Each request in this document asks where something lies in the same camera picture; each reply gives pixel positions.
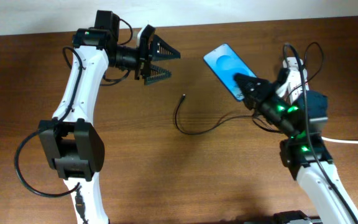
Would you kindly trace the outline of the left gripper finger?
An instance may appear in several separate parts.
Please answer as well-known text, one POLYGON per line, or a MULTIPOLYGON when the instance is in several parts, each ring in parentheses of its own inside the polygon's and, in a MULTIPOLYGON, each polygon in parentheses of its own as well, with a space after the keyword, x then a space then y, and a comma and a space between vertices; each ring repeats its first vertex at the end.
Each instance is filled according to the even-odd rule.
POLYGON ((152 61, 172 60, 181 58, 179 51, 167 44, 158 35, 151 41, 152 61))
POLYGON ((161 80, 168 79, 172 76, 171 71, 156 65, 150 65, 143 71, 144 85, 151 85, 161 80))

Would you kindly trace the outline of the blue screen smartphone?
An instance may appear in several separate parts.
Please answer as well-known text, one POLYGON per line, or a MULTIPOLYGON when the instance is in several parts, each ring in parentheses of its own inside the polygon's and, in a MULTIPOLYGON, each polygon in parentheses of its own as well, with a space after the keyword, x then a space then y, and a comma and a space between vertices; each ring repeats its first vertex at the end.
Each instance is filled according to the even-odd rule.
POLYGON ((234 99, 242 101, 244 96, 234 81, 234 75, 237 73, 247 75, 249 77, 256 77, 256 75, 230 47, 230 45, 227 43, 220 45, 207 53, 203 57, 203 60, 231 93, 234 99))

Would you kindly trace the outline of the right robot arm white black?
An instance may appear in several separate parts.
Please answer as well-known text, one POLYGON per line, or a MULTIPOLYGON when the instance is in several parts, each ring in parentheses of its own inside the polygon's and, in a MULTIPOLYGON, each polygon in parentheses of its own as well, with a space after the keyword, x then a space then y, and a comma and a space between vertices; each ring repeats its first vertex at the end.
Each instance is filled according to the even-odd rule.
POLYGON ((287 136, 280 157, 291 176, 306 192, 323 223, 358 223, 358 209, 340 181, 321 131, 328 120, 326 96, 303 92, 293 103, 276 93, 278 82, 237 73, 234 81, 244 104, 287 136))

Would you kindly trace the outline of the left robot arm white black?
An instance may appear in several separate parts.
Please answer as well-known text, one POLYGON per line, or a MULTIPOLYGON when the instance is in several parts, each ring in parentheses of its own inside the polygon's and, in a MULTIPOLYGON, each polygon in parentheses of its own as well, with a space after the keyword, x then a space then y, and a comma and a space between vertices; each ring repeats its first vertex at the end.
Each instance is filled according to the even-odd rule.
POLYGON ((93 27, 73 36, 73 63, 63 98, 51 120, 41 120, 40 142, 47 162, 69 189, 78 223, 109 223, 103 208, 99 173, 104 164, 104 143, 93 125, 94 107, 109 67, 134 72, 145 85, 171 77, 153 61, 180 58, 178 50, 146 25, 136 47, 119 44, 121 18, 98 11, 93 27))

